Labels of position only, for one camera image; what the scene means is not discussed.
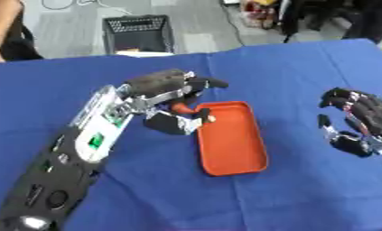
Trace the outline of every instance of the table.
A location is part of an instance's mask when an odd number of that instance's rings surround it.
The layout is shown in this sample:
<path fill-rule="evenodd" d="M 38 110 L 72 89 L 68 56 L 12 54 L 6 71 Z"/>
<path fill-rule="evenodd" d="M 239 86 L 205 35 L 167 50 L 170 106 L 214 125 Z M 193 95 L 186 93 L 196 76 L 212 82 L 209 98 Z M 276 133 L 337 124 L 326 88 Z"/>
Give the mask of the table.
<path fill-rule="evenodd" d="M 364 40 L 0 64 L 0 204 L 34 155 L 94 91 L 170 68 L 230 83 L 226 90 L 206 92 L 200 102 L 248 102 L 266 144 L 268 169 L 210 177 L 200 166 L 194 135 L 149 130 L 139 116 L 65 230 L 382 229 L 382 158 L 332 149 L 316 121 L 326 113 L 346 127 L 341 112 L 317 107 L 330 88 L 382 97 L 382 52 Z"/>

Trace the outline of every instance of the black fingertip pad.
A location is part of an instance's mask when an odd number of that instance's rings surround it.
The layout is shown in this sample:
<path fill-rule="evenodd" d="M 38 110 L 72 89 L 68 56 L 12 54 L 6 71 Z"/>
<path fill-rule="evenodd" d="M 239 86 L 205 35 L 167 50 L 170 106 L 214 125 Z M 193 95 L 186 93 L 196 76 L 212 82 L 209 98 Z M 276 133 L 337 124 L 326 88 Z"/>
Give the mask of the black fingertip pad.
<path fill-rule="evenodd" d="M 202 108 L 197 114 L 196 118 L 201 118 L 201 122 L 207 123 L 209 121 L 209 115 L 210 115 L 210 109 L 209 108 Z"/>
<path fill-rule="evenodd" d="M 206 78 L 211 88 L 228 88 L 228 82 L 220 79 Z"/>
<path fill-rule="evenodd" d="M 323 128 L 324 126 L 331 126 L 331 120 L 327 115 L 319 114 L 318 121 L 319 121 L 319 128 Z"/>

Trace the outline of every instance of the orange object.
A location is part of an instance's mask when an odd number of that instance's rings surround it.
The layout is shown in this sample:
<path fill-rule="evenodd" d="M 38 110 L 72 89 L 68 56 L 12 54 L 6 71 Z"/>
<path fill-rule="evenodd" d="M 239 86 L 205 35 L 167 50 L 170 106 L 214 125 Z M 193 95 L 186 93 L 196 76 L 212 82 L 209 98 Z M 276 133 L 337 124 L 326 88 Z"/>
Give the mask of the orange object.
<path fill-rule="evenodd" d="M 177 103 L 171 106 L 171 110 L 179 114 L 195 114 L 196 111 L 188 108 L 183 103 Z"/>
<path fill-rule="evenodd" d="M 260 172 L 267 157 L 251 107 L 245 102 L 201 104 L 215 122 L 198 129 L 203 168 L 213 176 Z"/>

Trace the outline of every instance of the robotic hand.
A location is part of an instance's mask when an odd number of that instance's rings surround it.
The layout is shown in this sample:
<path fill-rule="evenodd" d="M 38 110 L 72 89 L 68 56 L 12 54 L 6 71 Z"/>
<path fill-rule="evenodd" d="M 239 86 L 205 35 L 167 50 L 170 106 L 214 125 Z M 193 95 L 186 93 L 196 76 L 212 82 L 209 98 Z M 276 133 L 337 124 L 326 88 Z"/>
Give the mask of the robotic hand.
<path fill-rule="evenodd" d="M 191 134 L 209 121 L 208 109 L 184 110 L 206 88 L 226 82 L 171 69 L 105 86 L 33 161 L 0 208 L 0 231 L 61 230 L 96 181 L 118 137 L 134 116 L 168 134 Z M 192 113 L 186 118 L 164 110 Z"/>
<path fill-rule="evenodd" d="M 326 106 L 344 111 L 345 122 L 359 133 L 338 132 L 326 115 L 319 115 L 319 127 L 334 148 L 359 157 L 382 155 L 382 99 L 360 91 L 334 88 L 321 98 L 320 107 Z"/>

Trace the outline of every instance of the cable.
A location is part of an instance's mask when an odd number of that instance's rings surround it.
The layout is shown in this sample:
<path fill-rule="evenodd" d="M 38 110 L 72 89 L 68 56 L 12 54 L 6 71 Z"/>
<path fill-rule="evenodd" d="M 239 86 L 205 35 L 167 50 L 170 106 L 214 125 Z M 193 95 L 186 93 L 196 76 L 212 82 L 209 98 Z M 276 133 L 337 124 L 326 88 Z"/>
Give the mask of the cable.
<path fill-rule="evenodd" d="M 124 14 L 132 15 L 132 13 L 128 12 L 126 9 L 124 9 L 122 7 L 106 5 L 106 4 L 102 3 L 101 0 L 88 0 L 88 1 L 72 0 L 70 4 L 59 7 L 59 8 L 50 7 L 46 4 L 46 0 L 42 0 L 42 6 L 46 9 L 52 10 L 52 11 L 65 10 L 65 9 L 72 7 L 73 5 L 85 6 L 85 5 L 91 5 L 91 4 L 98 4 L 99 6 L 102 6 L 102 7 L 110 8 L 110 9 L 116 10 L 118 12 L 122 12 Z"/>
<path fill-rule="evenodd" d="M 128 12 L 125 8 L 106 5 L 106 4 L 102 3 L 101 0 L 95 0 L 95 2 L 97 2 L 98 5 L 100 5 L 100 6 L 102 6 L 102 7 L 111 8 L 111 9 L 114 9 L 114 10 L 116 10 L 116 11 L 119 11 L 119 12 L 122 12 L 122 13 L 125 13 L 125 14 L 129 14 L 129 15 L 132 15 L 132 13 Z"/>
<path fill-rule="evenodd" d="M 60 10 L 65 10 L 65 9 L 68 9 L 70 7 L 72 7 L 74 4 L 75 4 L 75 0 L 72 0 L 70 4 L 66 5 L 66 6 L 62 6 L 60 8 L 53 8 L 53 7 L 49 7 L 48 5 L 46 5 L 46 1 L 45 0 L 42 0 L 42 6 L 48 10 L 52 10 L 52 11 L 60 11 Z"/>
<path fill-rule="evenodd" d="M 82 2 L 80 0 L 77 0 L 77 5 L 79 6 L 91 5 L 96 2 L 97 2 L 96 0 L 89 0 L 89 1 L 82 1 Z"/>
<path fill-rule="evenodd" d="M 223 9 L 224 14 L 226 15 L 227 22 L 234 28 L 237 41 L 239 42 L 239 44 L 241 46 L 243 46 L 243 47 L 246 46 L 246 44 L 243 42 L 243 39 L 241 38 L 241 32 L 239 31 L 238 27 L 231 20 L 231 15 L 230 15 L 229 11 L 227 10 L 226 6 L 222 3 L 219 3 L 219 4 L 220 4 L 221 8 Z"/>

